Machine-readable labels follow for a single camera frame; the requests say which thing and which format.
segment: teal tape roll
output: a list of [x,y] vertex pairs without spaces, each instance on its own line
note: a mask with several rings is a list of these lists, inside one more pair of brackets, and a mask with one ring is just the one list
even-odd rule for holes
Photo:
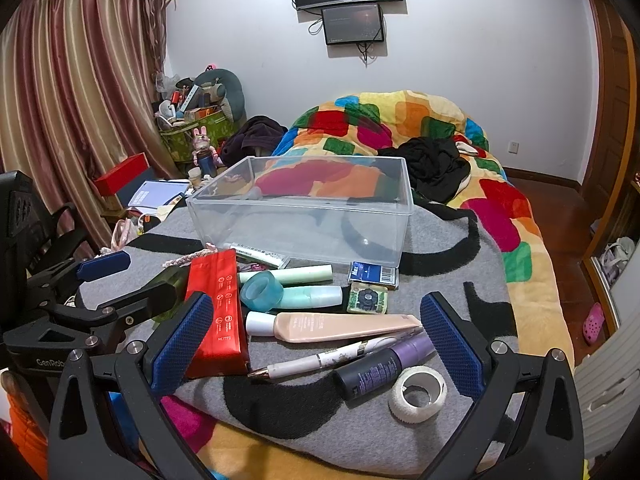
[[240,290],[240,301],[255,312],[268,312],[280,304],[284,289],[268,270],[258,272]]

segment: pen tip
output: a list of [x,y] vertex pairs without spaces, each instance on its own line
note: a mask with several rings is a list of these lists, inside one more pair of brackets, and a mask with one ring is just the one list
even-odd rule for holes
[[269,372],[267,368],[260,368],[259,370],[254,370],[253,372],[249,372],[247,374],[247,377],[254,378],[254,379],[255,378],[268,379]]

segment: white pen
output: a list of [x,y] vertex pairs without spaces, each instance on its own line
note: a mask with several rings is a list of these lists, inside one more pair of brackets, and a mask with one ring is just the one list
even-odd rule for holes
[[276,363],[269,365],[266,368],[260,368],[249,373],[249,377],[261,378],[261,379],[280,379],[282,377],[303,374],[306,372],[315,372],[322,368],[328,368],[338,364],[353,361],[363,355],[370,354],[376,350],[382,350],[397,343],[405,337],[422,332],[422,327],[414,330],[404,330],[402,332],[393,332],[391,334],[377,337],[375,339],[369,339],[365,341],[359,341],[335,350],[329,350],[315,355],[309,355],[308,357],[302,357],[293,361],[287,361],[285,363]]

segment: baseboard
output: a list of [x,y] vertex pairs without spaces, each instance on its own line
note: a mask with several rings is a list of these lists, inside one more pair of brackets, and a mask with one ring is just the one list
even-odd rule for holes
[[565,186],[580,192],[580,182],[564,178],[562,176],[548,175],[546,173],[537,173],[535,171],[518,170],[516,168],[504,168],[507,176],[512,178],[521,178],[522,180],[535,180],[537,182],[545,182],[546,184],[556,184],[556,186]]

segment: green storage basket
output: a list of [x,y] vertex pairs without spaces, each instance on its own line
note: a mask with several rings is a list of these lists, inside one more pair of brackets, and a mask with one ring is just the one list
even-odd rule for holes
[[207,135],[214,147],[219,146],[220,139],[231,137],[234,126],[228,121],[222,110],[186,124],[169,132],[160,132],[164,145],[169,150],[174,162],[191,162],[193,160],[193,129],[206,126]]

